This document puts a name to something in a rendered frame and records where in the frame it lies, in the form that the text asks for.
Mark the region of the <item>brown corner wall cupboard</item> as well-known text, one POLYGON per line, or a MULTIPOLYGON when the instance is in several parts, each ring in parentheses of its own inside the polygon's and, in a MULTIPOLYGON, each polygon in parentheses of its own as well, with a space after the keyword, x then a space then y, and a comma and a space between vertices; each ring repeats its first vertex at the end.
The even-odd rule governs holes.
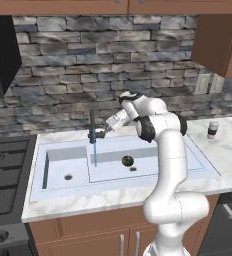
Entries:
POLYGON ((232 14, 199 16, 191 59, 224 78, 232 78, 232 14))

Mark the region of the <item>brown wall cupboard door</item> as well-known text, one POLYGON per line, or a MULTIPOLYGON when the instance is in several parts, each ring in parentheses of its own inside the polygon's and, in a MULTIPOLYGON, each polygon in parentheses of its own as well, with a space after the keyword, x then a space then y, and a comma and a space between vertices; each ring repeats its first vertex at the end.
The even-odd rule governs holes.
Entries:
POLYGON ((129 0, 130 14, 232 14, 232 0, 129 0))
POLYGON ((128 0, 0 0, 0 15, 126 14, 128 0))

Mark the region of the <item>black range hood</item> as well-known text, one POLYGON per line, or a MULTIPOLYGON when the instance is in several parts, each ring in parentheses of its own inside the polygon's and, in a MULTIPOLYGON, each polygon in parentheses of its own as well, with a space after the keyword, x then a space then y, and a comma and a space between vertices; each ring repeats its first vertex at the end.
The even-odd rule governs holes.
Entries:
POLYGON ((0 97, 4 96, 22 65, 11 16, 0 16, 0 97))

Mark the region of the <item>brown drawer front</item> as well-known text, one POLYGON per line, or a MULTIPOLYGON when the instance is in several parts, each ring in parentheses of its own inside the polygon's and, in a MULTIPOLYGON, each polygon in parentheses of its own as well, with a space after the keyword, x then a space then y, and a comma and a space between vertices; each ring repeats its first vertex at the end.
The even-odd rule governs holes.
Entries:
POLYGON ((113 210, 57 218, 56 224, 61 236, 71 236, 119 227, 147 224, 139 208, 113 210))

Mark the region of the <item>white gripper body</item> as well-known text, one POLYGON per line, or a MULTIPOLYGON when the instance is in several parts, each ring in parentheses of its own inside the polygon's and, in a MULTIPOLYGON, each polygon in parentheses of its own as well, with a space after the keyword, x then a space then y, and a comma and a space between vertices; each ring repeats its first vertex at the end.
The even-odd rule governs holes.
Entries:
POLYGON ((124 125, 125 114, 123 111, 118 111, 113 116, 106 120, 105 131, 116 131, 124 125))

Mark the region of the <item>dark green squash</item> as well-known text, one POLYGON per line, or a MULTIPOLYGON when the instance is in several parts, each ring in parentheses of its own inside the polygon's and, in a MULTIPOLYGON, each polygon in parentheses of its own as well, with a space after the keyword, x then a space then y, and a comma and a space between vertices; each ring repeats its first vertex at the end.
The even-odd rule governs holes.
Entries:
POLYGON ((122 158, 122 164, 124 166, 130 167, 134 164, 134 159, 131 156, 124 156, 122 158))

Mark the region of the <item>black dishwasher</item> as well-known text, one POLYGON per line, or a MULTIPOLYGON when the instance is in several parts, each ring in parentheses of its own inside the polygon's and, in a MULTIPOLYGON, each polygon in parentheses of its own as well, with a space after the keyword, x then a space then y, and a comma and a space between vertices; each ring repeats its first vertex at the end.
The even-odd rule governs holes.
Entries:
POLYGON ((220 195, 197 256, 232 256, 232 219, 223 204, 232 209, 232 192, 220 195))

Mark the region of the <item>dark grey sink faucet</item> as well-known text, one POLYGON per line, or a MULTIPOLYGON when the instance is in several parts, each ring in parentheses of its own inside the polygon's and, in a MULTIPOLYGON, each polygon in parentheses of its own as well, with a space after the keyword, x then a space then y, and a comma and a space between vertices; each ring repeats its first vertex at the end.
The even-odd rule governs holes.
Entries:
POLYGON ((97 138, 103 139, 104 137, 105 137, 104 131, 100 131, 100 132, 96 131, 95 115, 94 115, 94 112, 91 111, 90 112, 90 127, 89 127, 89 133, 88 133, 89 142, 91 144, 94 144, 96 142, 97 138))

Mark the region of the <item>white wall socket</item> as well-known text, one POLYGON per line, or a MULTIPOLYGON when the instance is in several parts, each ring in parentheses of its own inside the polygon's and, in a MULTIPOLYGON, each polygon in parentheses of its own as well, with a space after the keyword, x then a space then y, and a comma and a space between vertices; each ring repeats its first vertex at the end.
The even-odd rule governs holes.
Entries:
POLYGON ((215 74, 210 87, 210 93, 211 94, 220 93, 222 91, 224 81, 225 81, 224 77, 221 77, 218 74, 215 74))
POLYGON ((200 74, 197 79, 195 87, 195 95, 203 95, 207 93, 208 84, 210 81, 210 74, 200 74))

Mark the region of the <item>blue water stream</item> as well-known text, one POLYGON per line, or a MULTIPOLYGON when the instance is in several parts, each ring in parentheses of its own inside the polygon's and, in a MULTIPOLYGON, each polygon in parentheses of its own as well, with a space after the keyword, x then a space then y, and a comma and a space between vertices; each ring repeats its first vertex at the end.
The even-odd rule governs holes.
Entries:
POLYGON ((94 166, 97 167, 97 150, 96 150, 96 127, 93 128, 93 140, 94 140, 94 166))

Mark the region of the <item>white and dark shaker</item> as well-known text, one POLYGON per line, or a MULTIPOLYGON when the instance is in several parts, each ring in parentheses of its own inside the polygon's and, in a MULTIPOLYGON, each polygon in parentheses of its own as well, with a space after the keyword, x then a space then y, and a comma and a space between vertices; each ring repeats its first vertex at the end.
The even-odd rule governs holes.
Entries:
POLYGON ((217 133, 219 123, 217 121, 211 121, 208 126, 207 137, 213 139, 217 133))

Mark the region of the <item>white double basin sink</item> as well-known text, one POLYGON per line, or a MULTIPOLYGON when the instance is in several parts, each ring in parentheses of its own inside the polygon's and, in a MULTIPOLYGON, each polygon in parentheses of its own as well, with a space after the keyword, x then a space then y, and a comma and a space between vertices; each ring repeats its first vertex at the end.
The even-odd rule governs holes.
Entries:
POLYGON ((87 140, 47 143, 38 146, 32 201, 100 193, 133 187, 151 186, 158 179, 158 153, 155 142, 137 136, 99 139, 94 145, 87 140), (122 164, 131 156, 134 164, 122 164))

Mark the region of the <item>brown base cupboard door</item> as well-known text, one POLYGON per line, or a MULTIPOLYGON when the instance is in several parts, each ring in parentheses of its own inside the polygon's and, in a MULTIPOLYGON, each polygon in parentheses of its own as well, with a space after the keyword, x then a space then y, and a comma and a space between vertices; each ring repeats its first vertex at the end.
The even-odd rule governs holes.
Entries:
POLYGON ((39 256, 120 256, 124 234, 124 256, 128 256, 129 230, 103 232, 37 245, 39 256))
POLYGON ((143 253, 147 246, 153 241, 156 235, 157 227, 154 225, 148 226, 139 226, 130 229, 129 235, 129 248, 128 248, 128 256, 135 256, 135 248, 136 248, 136 232, 140 232, 140 247, 139 247, 139 255, 143 256, 143 253))

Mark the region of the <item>black gas hob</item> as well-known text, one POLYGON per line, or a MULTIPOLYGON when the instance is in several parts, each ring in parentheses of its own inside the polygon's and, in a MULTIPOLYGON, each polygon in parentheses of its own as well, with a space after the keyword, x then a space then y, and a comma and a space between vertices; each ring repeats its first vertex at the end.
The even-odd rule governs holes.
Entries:
POLYGON ((36 136, 0 138, 0 256, 38 256, 30 227, 21 220, 36 136))

